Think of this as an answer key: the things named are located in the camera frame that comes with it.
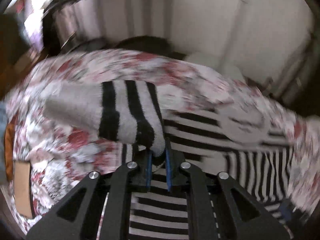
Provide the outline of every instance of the pillow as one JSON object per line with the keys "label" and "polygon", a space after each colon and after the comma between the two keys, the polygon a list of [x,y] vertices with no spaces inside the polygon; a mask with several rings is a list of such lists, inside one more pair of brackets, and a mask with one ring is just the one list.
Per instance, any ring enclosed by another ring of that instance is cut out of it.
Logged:
{"label": "pillow", "polygon": [[5,158],[4,158],[4,133],[7,127],[7,114],[4,102],[0,102],[0,185],[7,182]]}

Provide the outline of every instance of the floral blanket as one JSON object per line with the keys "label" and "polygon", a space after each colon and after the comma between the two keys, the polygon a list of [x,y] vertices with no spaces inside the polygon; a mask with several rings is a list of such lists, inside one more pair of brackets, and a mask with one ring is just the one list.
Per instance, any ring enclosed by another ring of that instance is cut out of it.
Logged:
{"label": "floral blanket", "polygon": [[227,80],[208,67],[112,49],[44,60],[5,98],[8,118],[15,123],[13,158],[32,164],[34,219],[17,213],[12,183],[1,187],[24,233],[89,171],[104,174],[121,164],[121,143],[97,138],[42,115],[50,83],[100,83],[114,79],[154,83],[164,118],[172,111],[203,109],[216,104],[255,105],[285,131],[294,145],[288,194],[297,207],[309,213],[314,210],[320,196],[320,122],[304,120],[264,98],[258,89]]}

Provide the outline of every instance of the brown leather item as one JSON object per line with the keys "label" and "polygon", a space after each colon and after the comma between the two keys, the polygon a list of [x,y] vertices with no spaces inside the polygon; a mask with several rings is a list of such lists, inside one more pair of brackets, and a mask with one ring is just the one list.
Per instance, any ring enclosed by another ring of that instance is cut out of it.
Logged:
{"label": "brown leather item", "polygon": [[30,163],[15,162],[13,189],[17,211],[27,217],[33,218],[33,207],[30,199]]}
{"label": "brown leather item", "polygon": [[5,129],[4,134],[4,158],[5,158],[5,172],[7,174],[7,180],[13,179],[13,142],[14,142],[14,124],[9,123]]}

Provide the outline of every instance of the striped sock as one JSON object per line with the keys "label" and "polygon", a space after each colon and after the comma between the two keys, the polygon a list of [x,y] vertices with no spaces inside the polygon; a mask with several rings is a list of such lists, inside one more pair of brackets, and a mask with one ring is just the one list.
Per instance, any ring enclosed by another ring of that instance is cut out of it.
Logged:
{"label": "striped sock", "polygon": [[102,84],[63,83],[44,104],[44,116],[124,144],[143,145],[157,163],[164,159],[163,124],[152,83],[117,80]]}

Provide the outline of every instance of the metal screw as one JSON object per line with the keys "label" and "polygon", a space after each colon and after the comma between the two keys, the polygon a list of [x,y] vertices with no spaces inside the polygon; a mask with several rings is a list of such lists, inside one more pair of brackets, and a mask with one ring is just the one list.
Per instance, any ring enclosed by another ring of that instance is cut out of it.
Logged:
{"label": "metal screw", "polygon": [[191,167],[191,164],[190,163],[188,163],[188,162],[183,162],[183,163],[181,163],[181,168],[183,168],[183,169],[189,169],[190,167]]}
{"label": "metal screw", "polygon": [[99,176],[99,173],[96,171],[92,171],[89,173],[89,178],[90,179],[96,179]]}
{"label": "metal screw", "polygon": [[226,173],[226,172],[220,172],[219,173],[219,178],[220,179],[227,179],[227,178],[229,178],[229,174]]}
{"label": "metal screw", "polygon": [[127,164],[127,167],[128,167],[129,169],[134,169],[134,168],[136,168],[137,166],[138,166],[138,164],[135,163],[135,162],[129,162],[129,163]]}

